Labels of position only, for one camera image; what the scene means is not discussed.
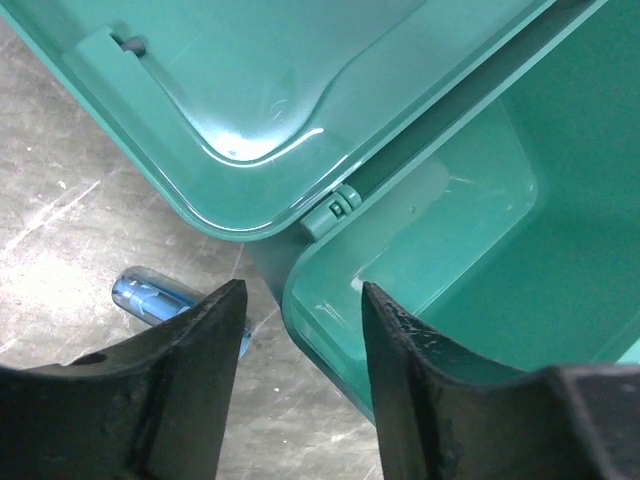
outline case lid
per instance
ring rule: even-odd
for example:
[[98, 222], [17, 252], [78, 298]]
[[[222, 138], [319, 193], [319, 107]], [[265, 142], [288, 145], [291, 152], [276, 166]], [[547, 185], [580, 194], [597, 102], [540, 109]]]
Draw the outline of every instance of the case lid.
[[[3, 7], [187, 221], [245, 241], [291, 224], [553, 3]], [[123, 51], [136, 36], [144, 54]]]

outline plastic hinge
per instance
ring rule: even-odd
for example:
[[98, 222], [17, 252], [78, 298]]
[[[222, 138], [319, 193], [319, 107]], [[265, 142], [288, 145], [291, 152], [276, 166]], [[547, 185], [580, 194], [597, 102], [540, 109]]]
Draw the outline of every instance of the plastic hinge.
[[309, 212], [300, 222], [314, 241], [320, 240], [338, 223], [362, 205], [353, 187], [340, 185], [329, 197]]

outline scratched floor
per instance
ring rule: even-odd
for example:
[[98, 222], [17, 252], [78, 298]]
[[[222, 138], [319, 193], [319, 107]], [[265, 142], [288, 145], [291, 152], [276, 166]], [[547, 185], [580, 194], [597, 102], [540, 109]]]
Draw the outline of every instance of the scratched floor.
[[292, 344], [242, 246], [180, 220], [4, 23], [0, 152], [0, 363], [68, 363], [142, 331], [110, 299], [128, 266], [203, 292], [244, 278], [256, 330], [218, 478], [382, 478], [373, 427]]

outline blue cylindrical object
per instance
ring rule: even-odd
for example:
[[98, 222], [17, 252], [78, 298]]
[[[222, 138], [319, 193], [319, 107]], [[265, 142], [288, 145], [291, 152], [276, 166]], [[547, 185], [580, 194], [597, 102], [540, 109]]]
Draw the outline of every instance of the blue cylindrical object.
[[[166, 322], [198, 303], [204, 295], [145, 267], [128, 268], [113, 285], [116, 305], [151, 326]], [[240, 358], [246, 353], [251, 330], [245, 327]]]

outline gray floor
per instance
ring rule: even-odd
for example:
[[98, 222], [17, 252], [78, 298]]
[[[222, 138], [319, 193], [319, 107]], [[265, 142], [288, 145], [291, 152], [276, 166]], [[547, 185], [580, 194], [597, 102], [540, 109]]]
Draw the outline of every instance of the gray floor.
[[201, 291], [248, 282], [218, 478], [382, 478], [374, 428], [293, 345], [243, 248], [193, 230], [0, 24], [0, 363], [68, 363], [144, 329], [111, 302], [145, 265]]

